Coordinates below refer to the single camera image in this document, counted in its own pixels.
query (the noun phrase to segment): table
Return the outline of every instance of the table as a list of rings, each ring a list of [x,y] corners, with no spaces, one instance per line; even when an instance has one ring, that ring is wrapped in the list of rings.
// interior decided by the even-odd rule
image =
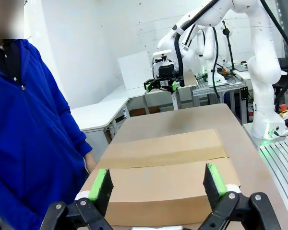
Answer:
[[[181,109],[181,100],[180,100],[179,90],[185,89],[185,88],[190,88],[190,90],[191,90],[191,88],[193,86],[198,85],[198,82],[197,82],[197,80],[196,80],[196,78],[195,78],[195,76],[191,70],[184,73],[184,83],[185,83],[184,87],[179,87],[178,90],[176,90],[174,93],[171,94],[174,110]],[[167,91],[162,91],[159,89],[154,89],[151,92],[148,92],[147,94],[155,94],[155,93],[161,93],[161,92],[166,92],[166,93],[170,94]]]
[[[213,87],[208,86],[208,82],[200,79],[198,81],[198,85],[192,88],[192,95],[193,95],[193,107],[200,106],[200,99],[199,96],[208,95],[210,104],[217,104],[217,103],[224,103],[224,93],[229,91],[230,95],[230,107],[232,112],[236,113],[235,107],[235,94],[234,90],[239,90],[240,95],[240,118],[241,123],[247,123],[247,105],[246,100],[243,98],[242,91],[246,90],[244,87],[246,86],[244,82],[240,81],[237,77],[232,77],[227,80],[228,84],[220,85],[216,87],[216,91],[220,95],[220,101],[216,98],[215,90]]]
[[[119,86],[116,90],[114,90],[110,95],[105,97],[101,102],[106,102],[106,101],[110,101],[113,99],[126,98],[126,97],[129,98],[130,100],[133,100],[136,97],[142,97],[146,114],[149,114],[149,109],[148,109],[147,101],[145,98],[145,94],[146,94],[146,90],[144,89],[144,86],[140,88],[127,90],[125,85],[123,84]]]
[[[268,166],[288,209],[288,137],[279,137],[272,141],[262,140],[252,135],[252,123],[243,126]]]
[[[117,133],[114,118],[121,109],[126,107],[127,101],[128,97],[118,98],[71,110],[80,130],[86,134],[86,141],[93,147],[94,158],[97,162],[108,147],[104,128],[111,123],[114,132]]]
[[[157,138],[214,128],[219,133],[228,156],[241,182],[241,190],[249,196],[264,192],[274,207],[281,228],[288,230],[288,212],[269,170],[242,126],[225,104],[214,104],[127,119],[112,143]],[[186,225],[196,230],[200,224]],[[129,230],[130,227],[116,227]],[[240,223],[232,222],[228,230],[242,230]]]
[[[243,80],[251,79],[250,73],[248,71],[240,72],[240,71],[234,70],[234,73],[239,75],[239,77],[241,77]],[[285,71],[281,71],[281,73],[282,73],[282,76],[287,75],[287,72]]]
[[[248,71],[240,72],[237,70],[234,70],[234,73],[238,78],[241,78],[242,81],[245,83],[245,85],[249,88],[249,90],[253,89],[252,83],[251,83],[251,76]],[[282,76],[287,75],[287,72],[281,71]]]

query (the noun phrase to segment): box flap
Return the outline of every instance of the box flap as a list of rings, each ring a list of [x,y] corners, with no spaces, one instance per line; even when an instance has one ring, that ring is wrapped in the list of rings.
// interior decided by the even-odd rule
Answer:
[[[215,163],[226,184],[240,185],[229,158],[133,169],[111,169],[114,189],[106,220],[119,226],[198,223],[211,212],[203,186],[205,164]],[[82,191],[90,190],[94,170]]]
[[[182,164],[226,157],[214,129],[110,144],[97,169]]]

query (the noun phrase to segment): sleeve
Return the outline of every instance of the sleeve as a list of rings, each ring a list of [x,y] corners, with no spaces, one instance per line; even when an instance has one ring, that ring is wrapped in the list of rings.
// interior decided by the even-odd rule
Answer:
[[[74,118],[72,117],[70,107],[68,106],[68,103],[66,102],[63,94],[58,88],[58,85],[48,69],[48,67],[43,62],[39,51],[34,47],[36,52],[38,53],[40,62],[44,69],[44,74],[46,76],[52,98],[55,102],[56,109],[58,111],[58,114],[60,116],[61,122],[63,123],[65,130],[72,140],[75,149],[81,154],[81,156],[85,156],[88,152],[90,152],[93,148],[85,141],[86,135],[80,131],[77,123],[75,122]]]
[[[16,230],[38,230],[43,218],[22,204],[0,181],[0,217]]]

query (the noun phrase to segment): white panel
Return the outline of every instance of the white panel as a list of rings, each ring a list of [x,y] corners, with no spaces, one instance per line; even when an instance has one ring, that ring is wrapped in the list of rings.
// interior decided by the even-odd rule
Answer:
[[[146,52],[119,58],[119,64],[127,90],[143,87],[143,83],[151,78]]]

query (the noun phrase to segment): blue lab coat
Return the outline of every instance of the blue lab coat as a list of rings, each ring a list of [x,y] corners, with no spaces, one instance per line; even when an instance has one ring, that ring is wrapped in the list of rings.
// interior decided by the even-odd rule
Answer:
[[[35,230],[52,202],[73,202],[92,148],[39,51],[15,42],[24,90],[0,72],[0,216],[17,230]]]

